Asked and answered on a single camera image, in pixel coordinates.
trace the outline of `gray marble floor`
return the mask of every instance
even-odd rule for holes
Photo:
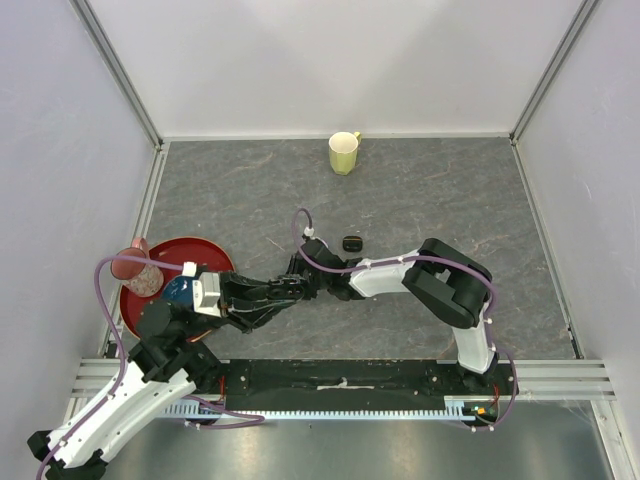
[[[437,237],[485,265],[500,292],[494,334],[518,358],[573,350],[518,169],[506,139],[364,139],[359,164],[335,175],[325,140],[173,143],[148,239],[200,236],[238,271],[268,279],[293,253],[289,223],[308,207],[316,234],[364,238],[382,258]],[[220,358],[455,358],[448,326],[416,299],[340,302],[320,294],[250,335],[226,327],[207,344]]]

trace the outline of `black base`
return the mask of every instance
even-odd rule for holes
[[[27,445],[33,456],[41,462],[49,454],[48,443],[50,430],[43,430],[34,433],[27,440]],[[99,480],[107,469],[107,462],[103,461],[102,450],[96,450],[87,462],[75,468],[64,468],[64,462],[61,460],[50,460],[49,470],[45,474],[48,480]]]
[[[485,385],[471,388],[455,362],[437,360],[231,360],[221,369],[230,410],[439,410],[445,396],[492,397],[494,384],[502,395],[513,393],[508,364],[496,364]],[[318,390],[343,379],[373,388]]]

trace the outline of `blue object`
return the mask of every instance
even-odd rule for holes
[[[178,275],[164,287],[162,298],[181,303],[188,307],[193,305],[193,277]]]

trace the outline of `mug handle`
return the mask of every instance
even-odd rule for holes
[[[149,258],[149,244],[143,237],[136,237],[131,242],[133,248],[139,248],[144,252],[145,257]]]

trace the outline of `small black block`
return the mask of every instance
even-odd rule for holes
[[[347,235],[342,239],[342,248],[345,252],[362,251],[362,238],[356,235]]]

